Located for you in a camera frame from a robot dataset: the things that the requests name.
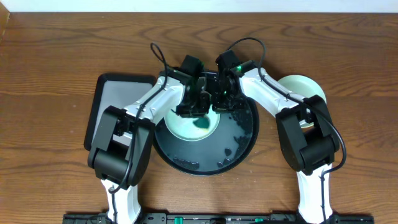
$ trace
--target white plate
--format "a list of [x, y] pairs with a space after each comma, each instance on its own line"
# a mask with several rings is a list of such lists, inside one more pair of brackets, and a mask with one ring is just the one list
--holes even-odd
[[[289, 75], [281, 78], [278, 82], [288, 90], [308, 98], [318, 95], [322, 97], [326, 103], [326, 96], [321, 86], [309, 77], [303, 75]], [[311, 126], [313, 126], [313, 123], [304, 123], [301, 125], [301, 128], [309, 128]]]

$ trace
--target wooden table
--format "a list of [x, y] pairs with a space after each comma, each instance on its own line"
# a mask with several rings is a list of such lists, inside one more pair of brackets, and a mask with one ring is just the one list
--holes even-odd
[[[1, 223], [61, 223], [64, 213], [108, 208], [83, 148], [96, 79], [104, 72], [157, 75], [157, 42], [171, 65], [186, 54], [216, 68], [241, 37], [267, 45], [275, 79], [304, 74], [324, 89], [348, 158], [331, 176], [338, 213], [398, 223], [398, 16], [395, 14], [13, 13], [0, 44]], [[256, 42], [236, 47], [259, 60]], [[254, 149], [233, 170], [195, 177], [152, 151], [139, 184], [144, 208], [169, 212], [296, 210], [296, 173], [273, 117], [259, 109]], [[336, 154], [336, 163], [341, 159]]]

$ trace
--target white wall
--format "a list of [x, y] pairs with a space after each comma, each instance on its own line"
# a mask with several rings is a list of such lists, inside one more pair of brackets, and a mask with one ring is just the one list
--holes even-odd
[[10, 12], [398, 12], [398, 0], [0, 0]]

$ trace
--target black plate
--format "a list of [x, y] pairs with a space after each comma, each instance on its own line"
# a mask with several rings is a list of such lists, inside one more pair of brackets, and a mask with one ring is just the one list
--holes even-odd
[[174, 136], [164, 119], [155, 129], [154, 146], [172, 167], [193, 175], [216, 175], [237, 166], [250, 153], [259, 132], [256, 104], [248, 99], [245, 109], [223, 113], [214, 132], [198, 141]]

